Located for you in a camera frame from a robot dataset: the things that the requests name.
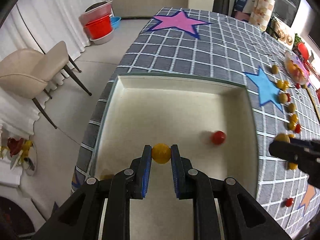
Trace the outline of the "yellow tomato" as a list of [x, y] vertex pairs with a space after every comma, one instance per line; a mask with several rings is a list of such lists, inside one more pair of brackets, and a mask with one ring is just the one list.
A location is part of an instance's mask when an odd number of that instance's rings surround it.
[[155, 144], [151, 150], [151, 157], [158, 164], [166, 164], [171, 159], [171, 148], [166, 144]]

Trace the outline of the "tan longan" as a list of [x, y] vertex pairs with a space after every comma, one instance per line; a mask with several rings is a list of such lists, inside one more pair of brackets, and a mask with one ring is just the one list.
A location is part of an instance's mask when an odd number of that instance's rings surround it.
[[281, 104], [285, 104], [285, 103], [287, 103], [288, 102], [288, 96], [287, 96], [287, 94], [286, 93], [279, 93], [278, 94], [278, 101], [279, 101], [279, 103], [281, 103]]
[[290, 103], [288, 106], [287, 106], [287, 112], [288, 113], [295, 113], [296, 111], [296, 106], [294, 103]]
[[273, 75], [277, 75], [279, 73], [279, 68], [276, 64], [274, 64], [271, 68], [271, 72]]

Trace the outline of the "red cherry tomato front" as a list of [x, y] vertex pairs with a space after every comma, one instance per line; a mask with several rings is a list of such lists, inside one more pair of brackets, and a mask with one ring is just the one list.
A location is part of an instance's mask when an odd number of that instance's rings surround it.
[[295, 202], [295, 199], [290, 197], [290, 198], [287, 198], [287, 200], [285, 200], [285, 206], [286, 207], [291, 207]]

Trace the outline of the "curved wooden stick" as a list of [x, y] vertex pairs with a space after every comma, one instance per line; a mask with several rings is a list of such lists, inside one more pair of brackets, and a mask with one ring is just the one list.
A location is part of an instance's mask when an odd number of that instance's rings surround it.
[[310, 89], [307, 87], [307, 88], [306, 88], [306, 91], [307, 91], [308, 96], [309, 96], [309, 98], [310, 98], [310, 100], [311, 100], [311, 102], [312, 102], [312, 105], [313, 105], [313, 108], [314, 108], [314, 110], [315, 110], [315, 115], [316, 115], [316, 117], [317, 117], [317, 120], [318, 120], [318, 122], [320, 123], [320, 116], [319, 116], [319, 112], [318, 112], [318, 109], [317, 109], [317, 105], [316, 105], [316, 103], [315, 103], [315, 101], [314, 101], [314, 99], [313, 99], [313, 96], [312, 96], [312, 94], [311, 94], [311, 92], [310, 92]]

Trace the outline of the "red cherry tomato by star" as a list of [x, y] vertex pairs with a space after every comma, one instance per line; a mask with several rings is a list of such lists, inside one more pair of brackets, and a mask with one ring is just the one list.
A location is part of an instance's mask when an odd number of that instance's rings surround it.
[[289, 93], [286, 93], [287, 96], [287, 102], [291, 102], [291, 95]]

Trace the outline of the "white square tray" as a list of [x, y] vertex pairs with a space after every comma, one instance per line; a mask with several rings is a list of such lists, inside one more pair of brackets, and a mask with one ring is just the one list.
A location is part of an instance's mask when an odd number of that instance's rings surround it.
[[[221, 145], [210, 141], [223, 131]], [[215, 179], [233, 177], [255, 196], [258, 144], [244, 87], [192, 76], [120, 75], [97, 140], [95, 176], [128, 168], [145, 145], [178, 146], [192, 166]], [[192, 239], [193, 202], [178, 200], [170, 163], [152, 163], [143, 200], [130, 202], [131, 239]]]

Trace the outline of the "grey checkered tablecloth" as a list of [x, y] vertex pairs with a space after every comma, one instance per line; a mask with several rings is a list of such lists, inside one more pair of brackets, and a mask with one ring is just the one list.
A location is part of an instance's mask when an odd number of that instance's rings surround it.
[[[263, 70], [271, 81], [289, 81], [284, 70], [270, 73], [272, 64], [283, 65], [286, 49], [257, 27], [229, 16], [193, 9], [186, 13], [203, 21], [196, 27], [199, 38], [176, 28], [154, 31], [156, 21], [150, 20], [108, 78], [80, 146], [72, 190], [93, 174], [101, 120], [119, 74], [184, 74], [231, 81], [247, 87], [253, 107], [259, 154], [257, 199], [290, 236], [295, 236], [318, 212], [319, 190], [309, 187], [304, 172], [290, 170], [285, 161], [270, 156], [269, 144], [277, 133], [285, 131], [289, 119], [283, 107], [259, 102], [258, 87], [248, 77]], [[295, 202], [286, 207], [285, 200], [290, 197]]]

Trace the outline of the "clear glass fruit bowl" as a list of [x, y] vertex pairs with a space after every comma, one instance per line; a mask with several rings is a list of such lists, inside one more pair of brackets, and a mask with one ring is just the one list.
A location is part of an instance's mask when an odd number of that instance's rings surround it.
[[291, 54], [289, 51], [286, 51], [284, 55], [284, 65], [291, 79], [300, 85], [307, 85], [309, 74], [299, 57], [296, 54]]

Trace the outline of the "red plastic basin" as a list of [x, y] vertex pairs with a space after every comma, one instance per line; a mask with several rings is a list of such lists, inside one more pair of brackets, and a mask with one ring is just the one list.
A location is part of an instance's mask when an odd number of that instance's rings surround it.
[[88, 22], [84, 26], [84, 31], [92, 40], [106, 36], [112, 31], [110, 15]]

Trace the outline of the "blue plastic basin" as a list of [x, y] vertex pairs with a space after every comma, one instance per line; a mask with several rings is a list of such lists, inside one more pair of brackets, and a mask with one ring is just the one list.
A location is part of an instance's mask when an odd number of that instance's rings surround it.
[[113, 30], [120, 27], [121, 17], [113, 16], [110, 18], [110, 20], [111, 20], [111, 27]]

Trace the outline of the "beige chair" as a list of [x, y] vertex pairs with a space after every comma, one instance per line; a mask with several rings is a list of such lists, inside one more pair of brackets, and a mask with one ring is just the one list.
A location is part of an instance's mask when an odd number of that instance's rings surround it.
[[1, 88], [32, 100], [42, 115], [57, 129], [36, 97], [46, 91], [48, 83], [61, 70], [64, 70], [88, 95], [92, 95], [68, 67], [68, 63], [76, 67], [64, 41], [58, 42], [45, 54], [30, 48], [17, 50], [1, 61]]

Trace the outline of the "patterned paper bag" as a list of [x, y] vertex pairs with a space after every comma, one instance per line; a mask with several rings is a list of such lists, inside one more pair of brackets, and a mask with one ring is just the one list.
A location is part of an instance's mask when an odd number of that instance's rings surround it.
[[249, 23], [255, 25], [260, 31], [267, 29], [274, 10], [275, 0], [255, 0]]

